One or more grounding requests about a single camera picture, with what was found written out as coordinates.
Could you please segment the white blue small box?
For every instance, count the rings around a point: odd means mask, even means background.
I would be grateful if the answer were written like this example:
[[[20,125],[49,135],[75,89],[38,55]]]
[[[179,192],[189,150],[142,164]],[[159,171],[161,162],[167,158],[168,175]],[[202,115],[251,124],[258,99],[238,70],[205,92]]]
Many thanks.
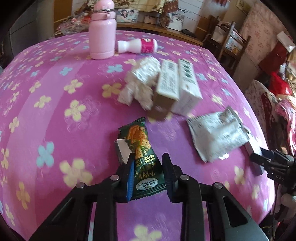
[[[244,144],[248,155],[250,156],[250,167],[254,176],[260,176],[264,173],[264,168],[257,163],[258,156],[261,156],[262,151],[256,139],[251,138],[246,144]]]

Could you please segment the dark green cracker packet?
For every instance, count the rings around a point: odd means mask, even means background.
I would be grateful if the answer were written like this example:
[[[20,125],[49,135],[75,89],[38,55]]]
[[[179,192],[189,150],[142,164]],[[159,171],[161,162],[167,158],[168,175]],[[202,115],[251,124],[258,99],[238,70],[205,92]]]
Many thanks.
[[[165,190],[163,167],[149,142],[145,118],[122,126],[118,139],[123,139],[135,154],[132,200],[155,195]]]

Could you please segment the silver foil wrapper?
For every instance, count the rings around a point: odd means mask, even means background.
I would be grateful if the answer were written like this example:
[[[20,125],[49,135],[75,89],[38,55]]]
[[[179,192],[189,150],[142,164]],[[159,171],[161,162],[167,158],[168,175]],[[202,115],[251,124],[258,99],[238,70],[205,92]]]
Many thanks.
[[[213,162],[249,141],[249,132],[237,113],[224,111],[187,119],[193,144],[205,163]]]

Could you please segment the rainbow logo medicine box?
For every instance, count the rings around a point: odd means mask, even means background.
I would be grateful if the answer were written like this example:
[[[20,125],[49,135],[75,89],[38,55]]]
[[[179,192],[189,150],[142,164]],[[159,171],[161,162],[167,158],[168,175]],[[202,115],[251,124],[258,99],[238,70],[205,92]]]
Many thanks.
[[[153,105],[148,117],[162,121],[171,111],[174,103],[180,99],[179,70],[177,63],[163,60],[158,84],[152,98]]]

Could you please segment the green white milk carton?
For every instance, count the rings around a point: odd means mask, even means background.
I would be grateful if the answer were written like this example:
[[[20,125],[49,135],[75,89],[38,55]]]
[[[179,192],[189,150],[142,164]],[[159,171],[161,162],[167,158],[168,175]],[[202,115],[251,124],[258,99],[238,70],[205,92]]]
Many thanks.
[[[203,97],[196,80],[193,64],[187,60],[179,59],[178,66],[180,99],[174,103],[171,111],[175,114],[186,116]]]

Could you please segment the white tissue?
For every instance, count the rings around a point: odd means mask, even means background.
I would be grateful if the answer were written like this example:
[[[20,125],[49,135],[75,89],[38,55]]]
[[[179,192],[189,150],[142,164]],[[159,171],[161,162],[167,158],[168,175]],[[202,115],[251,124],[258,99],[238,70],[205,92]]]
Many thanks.
[[[144,110],[151,110],[152,88],[157,84],[160,71],[160,61],[155,57],[148,56],[136,61],[126,74],[126,85],[117,98],[118,102],[130,106],[135,99]]]

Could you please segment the floral covered sofa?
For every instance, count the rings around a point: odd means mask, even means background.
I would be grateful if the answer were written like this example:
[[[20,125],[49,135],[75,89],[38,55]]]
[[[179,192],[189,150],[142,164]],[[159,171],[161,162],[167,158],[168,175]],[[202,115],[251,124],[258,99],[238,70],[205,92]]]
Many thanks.
[[[253,80],[244,95],[263,131],[267,146],[295,154],[295,105],[290,97],[278,99],[261,82]]]

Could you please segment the red bag by window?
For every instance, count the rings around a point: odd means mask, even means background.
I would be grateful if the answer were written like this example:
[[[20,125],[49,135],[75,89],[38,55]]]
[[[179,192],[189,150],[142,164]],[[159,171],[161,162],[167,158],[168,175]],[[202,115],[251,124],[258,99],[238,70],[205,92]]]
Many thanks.
[[[274,95],[291,95],[292,90],[287,82],[285,82],[277,73],[271,72],[268,90]]]

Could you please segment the wooden chair stack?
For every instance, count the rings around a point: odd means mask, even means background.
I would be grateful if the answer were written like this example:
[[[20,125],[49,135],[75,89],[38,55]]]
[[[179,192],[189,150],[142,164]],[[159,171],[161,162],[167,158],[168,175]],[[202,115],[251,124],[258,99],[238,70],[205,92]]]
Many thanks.
[[[214,55],[230,76],[233,76],[245,53],[251,36],[244,38],[236,30],[236,22],[225,22],[210,16],[205,47]]]

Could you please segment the pink floral mattress cover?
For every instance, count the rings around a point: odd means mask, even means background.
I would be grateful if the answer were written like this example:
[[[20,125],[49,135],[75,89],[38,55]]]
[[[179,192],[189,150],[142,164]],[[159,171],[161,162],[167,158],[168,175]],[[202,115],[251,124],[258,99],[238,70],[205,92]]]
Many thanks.
[[[261,1],[257,1],[240,30],[242,37],[251,37],[246,53],[255,64],[274,49],[278,42],[277,35],[282,31],[288,34],[279,18]]]

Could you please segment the white pink yogurt bottle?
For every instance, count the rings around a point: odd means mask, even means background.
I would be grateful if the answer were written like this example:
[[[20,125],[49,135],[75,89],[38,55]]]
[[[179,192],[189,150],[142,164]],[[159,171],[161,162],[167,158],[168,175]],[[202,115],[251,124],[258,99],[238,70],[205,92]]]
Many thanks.
[[[117,52],[119,54],[130,52],[134,54],[152,54],[158,50],[158,42],[150,38],[137,38],[130,41],[118,41]]]

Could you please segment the pink thermos bottle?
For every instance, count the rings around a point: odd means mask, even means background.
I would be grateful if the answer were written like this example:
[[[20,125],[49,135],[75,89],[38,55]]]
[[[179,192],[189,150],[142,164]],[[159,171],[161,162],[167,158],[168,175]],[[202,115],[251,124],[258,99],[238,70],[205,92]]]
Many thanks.
[[[94,60],[114,56],[116,12],[112,0],[100,0],[94,5],[89,25],[89,51]]]

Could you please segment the framed couple photo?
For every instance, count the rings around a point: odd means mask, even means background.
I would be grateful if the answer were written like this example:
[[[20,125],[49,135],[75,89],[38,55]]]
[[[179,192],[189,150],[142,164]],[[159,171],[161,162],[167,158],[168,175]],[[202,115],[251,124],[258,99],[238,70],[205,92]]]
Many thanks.
[[[139,11],[136,9],[118,9],[116,21],[118,23],[137,23]]]

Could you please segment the wooden tv cabinet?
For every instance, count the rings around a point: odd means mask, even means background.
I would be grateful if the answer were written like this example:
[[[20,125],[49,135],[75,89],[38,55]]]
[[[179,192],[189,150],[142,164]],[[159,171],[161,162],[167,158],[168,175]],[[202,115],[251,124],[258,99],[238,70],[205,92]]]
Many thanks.
[[[89,27],[88,24],[67,21],[62,23],[57,28],[56,32],[54,33],[54,37],[62,37],[62,36],[70,35],[74,33],[87,32],[88,27]],[[203,46],[203,43],[197,38],[190,37],[176,30],[163,28],[159,25],[152,25],[147,23],[117,23],[117,29],[157,34],[157,35],[165,36],[171,39],[187,42],[193,45]]]

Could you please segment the grey refrigerator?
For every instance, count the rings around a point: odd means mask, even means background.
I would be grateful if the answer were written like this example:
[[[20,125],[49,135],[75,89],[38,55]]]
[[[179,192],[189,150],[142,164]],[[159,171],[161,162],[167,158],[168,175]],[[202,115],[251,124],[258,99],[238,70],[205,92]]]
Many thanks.
[[[4,56],[12,61],[24,49],[50,39],[53,34],[54,0],[34,1],[4,37]]]

